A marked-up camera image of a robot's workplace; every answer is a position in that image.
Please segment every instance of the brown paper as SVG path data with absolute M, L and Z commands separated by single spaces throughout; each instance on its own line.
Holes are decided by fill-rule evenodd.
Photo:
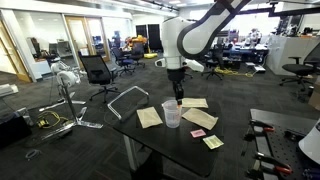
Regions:
M 190 108 L 186 113 L 182 115 L 182 117 L 208 130 L 211 130 L 218 121 L 217 117 L 213 117 L 195 108 Z
M 139 109 L 137 110 L 137 113 L 142 128 L 148 128 L 150 126 L 155 126 L 163 123 L 154 107 Z

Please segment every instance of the metal rod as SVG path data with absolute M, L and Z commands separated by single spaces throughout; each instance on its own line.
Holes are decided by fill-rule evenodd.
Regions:
M 63 96 L 67 99 L 68 101 L 68 104 L 69 104 L 69 107 L 71 109 L 71 113 L 73 115 L 73 118 L 74 118 L 74 121 L 77 122 L 78 121 L 78 118 L 77 118 L 77 113 L 76 113 L 76 110 L 74 109 L 73 107 L 73 104 L 72 104 L 72 100 L 69 96 L 69 92 L 68 92 L 68 87 L 67 85 L 65 85 L 64 81 L 63 81 L 63 78 L 61 77 L 61 82 L 62 82 L 62 93 L 63 93 Z
M 121 94 L 119 94 L 116 98 L 114 98 L 109 104 L 108 104 L 108 108 L 113 112 L 113 114 L 115 114 L 119 120 L 121 120 L 121 115 L 111 106 L 112 103 L 114 103 L 116 100 L 118 100 L 119 98 L 121 98 L 122 96 L 124 96 L 125 94 L 127 94 L 128 92 L 132 91 L 133 89 L 137 89 L 139 91 L 141 91 L 142 93 L 144 93 L 148 100 L 149 100 L 149 93 L 146 92 L 145 90 L 141 89 L 140 87 L 138 86 L 133 86 L 129 89 L 127 89 L 126 91 L 122 92 Z

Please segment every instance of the ceiling light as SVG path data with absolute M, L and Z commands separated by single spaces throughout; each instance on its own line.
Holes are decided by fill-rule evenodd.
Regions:
M 186 3 L 177 4 L 178 7 L 186 6 Z
M 179 3 L 181 3 L 180 1 L 170 1 L 169 2 L 170 4 L 179 4 Z

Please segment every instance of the box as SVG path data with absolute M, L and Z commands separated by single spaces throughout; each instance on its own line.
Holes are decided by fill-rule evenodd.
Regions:
M 0 148 L 31 134 L 25 120 L 18 113 L 0 117 Z
M 320 111 L 320 82 L 313 85 L 313 93 L 309 99 L 309 104 Z

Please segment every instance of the black office chair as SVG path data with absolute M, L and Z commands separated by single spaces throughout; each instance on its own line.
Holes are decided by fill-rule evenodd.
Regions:
M 317 72 L 317 65 L 320 64 L 320 59 L 311 58 L 310 60 L 305 60 L 303 64 L 299 64 L 300 58 L 301 57 L 289 57 L 289 59 L 295 59 L 296 64 L 285 64 L 282 66 L 284 70 L 294 73 L 296 77 L 283 78 L 283 82 L 279 84 L 280 86 L 283 86 L 283 84 L 289 82 L 297 82 L 298 84 L 302 85 L 301 91 L 305 91 L 305 83 L 313 84 L 312 82 L 309 82 L 306 79 L 304 79 L 304 76 L 308 76 L 309 74 L 314 74 Z
M 130 58 L 136 61 L 135 65 L 146 67 L 145 63 L 139 62 L 144 57 L 144 47 L 142 42 L 133 42 Z
M 131 75 L 134 72 L 134 68 L 129 68 L 130 65 L 134 64 L 134 61 L 132 59 L 129 59 L 130 54 L 128 56 L 123 56 L 120 49 L 118 48 L 112 48 L 113 55 L 116 57 L 116 64 L 120 67 L 123 67 L 122 70 L 119 70 L 117 73 L 120 73 L 119 76 L 121 76 L 123 73 L 129 72 Z
M 92 98 L 94 96 L 104 93 L 104 103 L 106 103 L 106 96 L 108 92 L 120 94 L 120 92 L 117 91 L 118 89 L 116 87 L 107 88 L 108 85 L 114 84 L 116 68 L 113 68 L 111 71 L 109 71 L 101 55 L 81 56 L 80 60 L 87 72 L 89 83 L 99 84 L 103 87 L 103 89 L 100 89 L 98 93 L 93 94 L 90 97 L 90 101 L 92 101 Z
M 222 76 L 224 75 L 222 73 L 215 72 L 215 67 L 217 66 L 219 66 L 221 69 L 224 69 L 222 56 L 223 56 L 223 45 L 222 44 L 214 45 L 214 47 L 209 50 L 209 53 L 205 55 L 206 67 L 212 68 L 212 70 L 201 73 L 201 76 L 203 76 L 204 74 L 208 74 L 206 78 L 208 79 L 209 76 L 216 75 L 220 80 L 222 80 L 222 77 L 220 75 Z

